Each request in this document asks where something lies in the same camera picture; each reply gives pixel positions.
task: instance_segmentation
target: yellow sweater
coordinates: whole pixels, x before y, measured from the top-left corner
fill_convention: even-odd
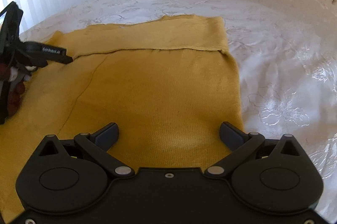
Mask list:
[[[201,167],[230,151],[219,138],[243,128],[239,75],[223,19],[195,15],[137,25],[93,25],[49,44],[74,62],[50,63],[29,83],[19,112],[0,127],[0,210],[23,209],[15,192],[22,167],[47,134],[71,139],[116,122],[109,153],[139,167]]]

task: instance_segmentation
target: bed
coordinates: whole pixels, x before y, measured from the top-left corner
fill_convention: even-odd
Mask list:
[[[296,136],[324,179],[316,210],[337,221],[337,0],[93,0],[21,34],[133,24],[164,15],[222,16],[240,69],[246,131]]]

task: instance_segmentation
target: silver screw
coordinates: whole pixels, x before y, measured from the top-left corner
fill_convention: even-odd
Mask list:
[[[220,166],[212,166],[207,169],[210,174],[219,175],[225,172],[225,169]]]
[[[165,175],[165,177],[166,177],[166,178],[173,178],[173,177],[174,177],[174,174],[167,173],[167,174]]]
[[[36,224],[32,219],[26,219],[25,224]]]
[[[128,166],[119,166],[115,169],[115,173],[119,175],[128,175],[131,174],[132,170]]]

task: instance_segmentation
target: yellow knit fabric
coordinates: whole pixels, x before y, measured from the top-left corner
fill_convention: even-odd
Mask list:
[[[38,70],[19,112],[0,127],[5,221],[23,210],[15,181],[46,134],[71,139],[116,122],[120,138],[109,153],[135,170],[205,169],[230,152],[221,123],[243,128],[238,68],[220,17],[94,25],[56,32],[48,43],[74,62]]]

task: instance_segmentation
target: black robotic gripper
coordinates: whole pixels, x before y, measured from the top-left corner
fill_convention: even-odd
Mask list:
[[[115,123],[73,140],[47,135],[17,178],[25,211],[11,224],[327,224],[314,211],[322,178],[293,135],[270,140],[224,122],[220,138],[232,153],[204,173],[135,173],[106,153]]]

